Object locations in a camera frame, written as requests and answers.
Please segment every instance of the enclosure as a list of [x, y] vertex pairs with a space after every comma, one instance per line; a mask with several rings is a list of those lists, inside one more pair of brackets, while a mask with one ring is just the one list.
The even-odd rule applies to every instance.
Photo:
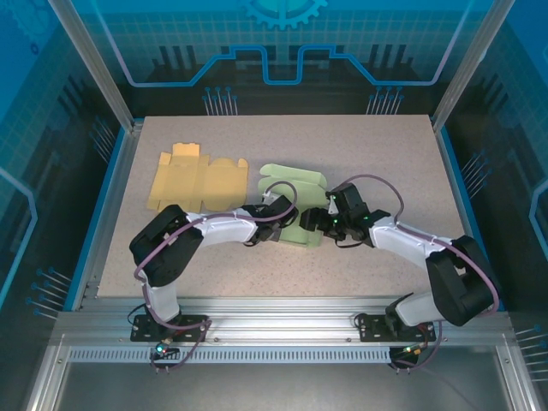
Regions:
[[[547, 17], [541, 0], [4, 2], [0, 408], [545, 409]], [[387, 178], [406, 223], [479, 243], [499, 312], [444, 323], [431, 365], [397, 375], [407, 344], [362, 342], [352, 319], [429, 289], [423, 271], [325, 238], [223, 244], [177, 284], [211, 329], [157, 376], [156, 344], [129, 339], [128, 245], [183, 142], [244, 158], [246, 204], [265, 164]]]

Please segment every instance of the glass wall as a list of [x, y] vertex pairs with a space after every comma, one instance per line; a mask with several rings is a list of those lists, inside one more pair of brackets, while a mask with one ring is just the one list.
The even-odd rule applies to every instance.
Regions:
[[433, 113], [491, 0], [74, 4], [135, 116], [411, 114]]
[[548, 327], [546, 17], [542, 0], [515, 2], [446, 124], [518, 331]]
[[8, 410], [25, 405], [119, 126], [47, 2], [3, 3], [0, 26], [0, 409]]

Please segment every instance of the aluminum frame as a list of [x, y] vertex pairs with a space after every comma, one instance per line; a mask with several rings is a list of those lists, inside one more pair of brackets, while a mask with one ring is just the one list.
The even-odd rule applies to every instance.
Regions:
[[67, 369], [69, 353], [68, 346], [62, 344], [48, 346], [27, 404], [27, 411], [54, 409]]
[[139, 144], [140, 131], [143, 127], [142, 121], [135, 122], [132, 133], [126, 132], [122, 137], [122, 146], [116, 158], [116, 164], [109, 182], [104, 203], [99, 214], [97, 228], [93, 233], [92, 242], [86, 258], [86, 263], [81, 273], [78, 289], [73, 301], [65, 307], [71, 311], [80, 308], [86, 290], [90, 282], [98, 282], [103, 275], [104, 263], [109, 252], [110, 239], [114, 233], [118, 212], [122, 204], [123, 193], [128, 183], [129, 171], [134, 160], [135, 151]]
[[545, 408], [534, 389], [521, 350], [513, 342], [497, 345], [497, 357], [510, 400], [515, 409], [541, 411]]
[[[396, 297], [379, 298], [193, 298], [180, 299], [185, 313], [208, 315], [213, 324], [205, 345], [397, 347], [405, 342], [360, 342], [358, 313], [383, 314]], [[51, 343], [152, 346], [129, 342], [127, 315], [139, 299], [93, 299], [77, 313], [59, 313]], [[445, 347], [497, 346], [515, 341], [507, 313], [473, 319], [466, 327], [447, 324]]]
[[134, 118], [131, 111], [112, 79], [109, 69], [106, 67], [74, 5], [70, 0], [48, 0], [48, 2], [70, 37], [78, 54], [80, 54], [99, 90], [101, 90], [116, 119], [124, 130], [132, 133]]
[[510, 12], [512, 5], [514, 5], [514, 1], [515, 0], [493, 0], [491, 8], [481, 22], [478, 32], [475, 34], [459, 68], [456, 70], [455, 75], [451, 79], [451, 83], [447, 87], [445, 94], [434, 112], [434, 133], [440, 132], [449, 118], [449, 115], [455, 108], [456, 103], [459, 101], [468, 82], [474, 75], [475, 70], [487, 53], [487, 49], [491, 45], [491, 42], [497, 35], [498, 29], [503, 25], [504, 20], [506, 20], [506, 15]]

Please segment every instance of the gear logo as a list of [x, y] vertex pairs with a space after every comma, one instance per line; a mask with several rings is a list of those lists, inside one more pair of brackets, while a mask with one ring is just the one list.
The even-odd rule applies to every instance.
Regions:
[[327, 6], [327, 0], [243, 0], [247, 17], [254, 17], [258, 24], [265, 23], [269, 29], [287, 26], [297, 28], [308, 24], [311, 16], [319, 15], [319, 8]]
[[31, 40], [38, 40], [50, 27], [46, 0], [0, 0], [0, 10], [11, 12], [20, 30]]

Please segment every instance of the perforated metal strip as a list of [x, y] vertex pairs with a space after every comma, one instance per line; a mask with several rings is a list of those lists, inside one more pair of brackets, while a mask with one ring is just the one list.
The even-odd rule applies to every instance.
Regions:
[[[73, 347], [70, 362], [95, 363], [147, 363], [153, 348], [150, 347]], [[179, 347], [162, 362], [181, 359], [190, 348]], [[200, 347], [189, 363], [194, 364], [362, 364], [390, 362], [389, 349], [385, 347]]]

